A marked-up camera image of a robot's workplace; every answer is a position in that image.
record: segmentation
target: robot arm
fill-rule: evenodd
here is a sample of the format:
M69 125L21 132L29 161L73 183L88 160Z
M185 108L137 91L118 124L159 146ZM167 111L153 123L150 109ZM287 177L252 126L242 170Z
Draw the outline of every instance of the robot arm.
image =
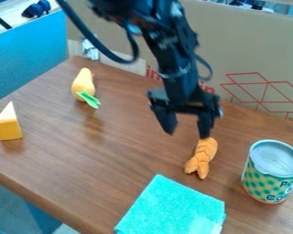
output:
M76 16L64 0L57 0L76 27L108 58L131 63L138 58L138 46L133 28L139 31L157 58L158 73L164 89L149 90L150 107L166 133L174 133L176 113L198 116L201 139L210 136L216 117L221 117L219 97L203 91L199 80L209 80L212 69L195 54L199 45L191 30L182 5L178 0L89 0L90 8L100 17L114 21L124 28L132 46L133 58L124 60L105 47ZM208 68L211 75L202 78L197 60Z

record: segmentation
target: yellow cheese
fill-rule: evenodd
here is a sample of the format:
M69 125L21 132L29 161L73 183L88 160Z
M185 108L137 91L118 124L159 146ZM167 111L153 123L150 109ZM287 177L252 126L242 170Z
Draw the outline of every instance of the yellow cheese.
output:
M13 102L9 102L0 113L0 140L6 141L20 138L22 138L22 133L14 105Z

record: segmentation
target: can label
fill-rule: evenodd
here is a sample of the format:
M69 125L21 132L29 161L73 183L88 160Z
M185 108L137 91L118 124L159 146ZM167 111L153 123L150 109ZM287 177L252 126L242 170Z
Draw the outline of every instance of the can label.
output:
M293 176L289 178L262 174L255 169L254 162L248 157L242 177L245 191L254 199L267 203L283 202L292 191Z

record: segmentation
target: wooden table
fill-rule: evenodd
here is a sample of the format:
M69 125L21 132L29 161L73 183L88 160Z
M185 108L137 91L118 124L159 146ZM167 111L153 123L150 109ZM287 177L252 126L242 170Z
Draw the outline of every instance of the wooden table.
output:
M102 107L71 96L82 67L95 73ZM282 205L254 201L240 176L248 149L274 138L293 145L293 123L226 101L213 136L219 153L205 181L183 166L198 141L196 118L180 116L174 136L163 133L144 93L160 86L119 69L72 58L0 101L13 101L24 139L0 142L0 184L81 233L113 228L155 174L226 202L224 234L293 234L293 193Z

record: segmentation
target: tin can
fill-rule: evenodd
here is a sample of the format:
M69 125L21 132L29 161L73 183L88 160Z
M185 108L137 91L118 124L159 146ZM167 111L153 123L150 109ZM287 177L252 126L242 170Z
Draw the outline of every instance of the tin can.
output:
M293 147L275 140L253 144L242 184L257 201L267 204L285 201L293 189Z

